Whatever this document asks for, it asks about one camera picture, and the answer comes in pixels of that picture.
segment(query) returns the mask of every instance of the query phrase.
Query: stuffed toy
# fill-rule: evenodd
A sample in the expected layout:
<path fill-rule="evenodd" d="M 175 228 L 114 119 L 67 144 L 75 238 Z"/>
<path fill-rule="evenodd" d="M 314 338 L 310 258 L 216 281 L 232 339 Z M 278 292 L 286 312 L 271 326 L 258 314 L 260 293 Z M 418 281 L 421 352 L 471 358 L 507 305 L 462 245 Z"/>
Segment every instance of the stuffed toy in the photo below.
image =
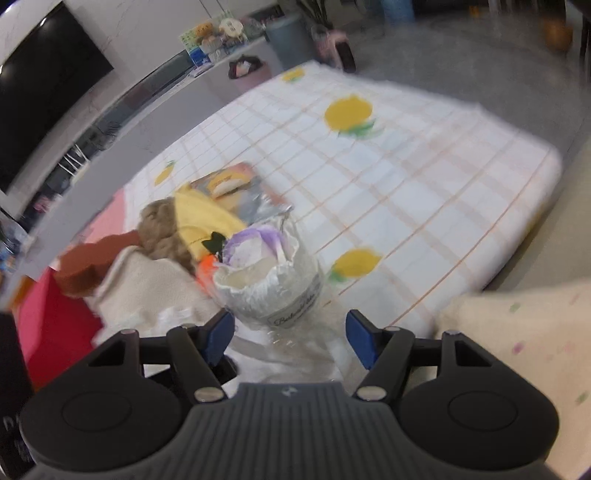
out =
<path fill-rule="evenodd" d="M 173 198 L 156 200 L 145 207 L 141 213 L 138 233 L 149 258 L 168 258 L 179 263 L 191 275 L 194 273 L 191 253 L 177 232 Z"/>

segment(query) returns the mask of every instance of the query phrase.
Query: beige blanket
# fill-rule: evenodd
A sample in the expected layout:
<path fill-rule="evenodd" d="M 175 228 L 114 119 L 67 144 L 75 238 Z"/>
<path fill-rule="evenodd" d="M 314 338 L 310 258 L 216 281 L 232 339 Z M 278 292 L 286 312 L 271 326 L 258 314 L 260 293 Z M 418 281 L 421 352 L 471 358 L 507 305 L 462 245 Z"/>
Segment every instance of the beige blanket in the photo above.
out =
<path fill-rule="evenodd" d="M 512 294 L 462 296 L 437 334 L 460 330 L 555 405 L 558 439 L 548 464 L 566 479 L 591 466 L 591 280 Z"/>

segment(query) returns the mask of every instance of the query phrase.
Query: gray trash can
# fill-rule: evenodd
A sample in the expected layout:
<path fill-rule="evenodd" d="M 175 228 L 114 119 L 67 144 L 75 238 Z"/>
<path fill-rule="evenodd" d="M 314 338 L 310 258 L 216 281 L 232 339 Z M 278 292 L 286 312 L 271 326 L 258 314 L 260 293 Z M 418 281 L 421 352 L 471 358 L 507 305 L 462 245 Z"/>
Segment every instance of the gray trash can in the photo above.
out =
<path fill-rule="evenodd" d="M 300 14 L 268 23 L 266 35 L 285 70 L 309 60 L 320 60 L 316 44 Z"/>

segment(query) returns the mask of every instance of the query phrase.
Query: lemon pattern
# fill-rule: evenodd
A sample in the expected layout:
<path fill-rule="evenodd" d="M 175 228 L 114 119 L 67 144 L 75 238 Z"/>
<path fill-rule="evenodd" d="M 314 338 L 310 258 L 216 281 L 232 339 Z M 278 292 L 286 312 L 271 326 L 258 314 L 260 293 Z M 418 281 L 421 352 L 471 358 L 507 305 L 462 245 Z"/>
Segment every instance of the lemon pattern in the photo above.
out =
<path fill-rule="evenodd" d="M 381 259 L 370 248 L 354 248 L 337 259 L 330 269 L 329 279 L 342 282 L 364 277 L 374 270 Z"/>
<path fill-rule="evenodd" d="M 283 81 L 288 83 L 294 83 L 300 80 L 306 73 L 301 67 L 291 69 L 283 74 Z"/>
<path fill-rule="evenodd" d="M 351 95 L 331 103 L 324 113 L 324 120 L 339 135 L 363 138 L 374 127 L 375 120 L 369 120 L 373 111 L 374 107 L 367 100 Z"/>
<path fill-rule="evenodd" d="M 170 177 L 170 174 L 173 172 L 173 170 L 174 170 L 174 162 L 169 161 L 166 164 L 166 168 L 162 172 L 160 172 L 160 174 L 156 177 L 156 180 L 154 180 L 154 186 L 157 187 L 164 180 L 166 180 L 168 177 Z"/>

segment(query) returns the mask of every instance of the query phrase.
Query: mattress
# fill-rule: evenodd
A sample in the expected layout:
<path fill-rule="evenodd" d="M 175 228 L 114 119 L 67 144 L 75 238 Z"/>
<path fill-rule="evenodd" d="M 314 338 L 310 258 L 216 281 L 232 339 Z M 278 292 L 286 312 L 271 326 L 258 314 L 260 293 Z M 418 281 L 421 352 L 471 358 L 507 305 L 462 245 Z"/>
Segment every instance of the mattress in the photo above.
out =
<path fill-rule="evenodd" d="M 295 333 L 240 325 L 232 347 L 252 367 L 243 381 L 342 380 L 356 368 L 341 331 L 352 308 L 377 326 L 430 335 L 452 297 L 481 289 L 505 264 L 561 175 L 555 148 L 479 105 L 311 62 L 241 96 L 150 162 L 125 187 L 126 228 L 147 203 L 243 161 L 293 204 L 325 268 L 355 247 L 383 257 L 366 277 L 326 289 L 314 328 L 330 332 L 301 329 L 294 343 Z M 294 353 L 302 345 L 313 356 Z M 311 358 L 320 357 L 318 374 Z"/>

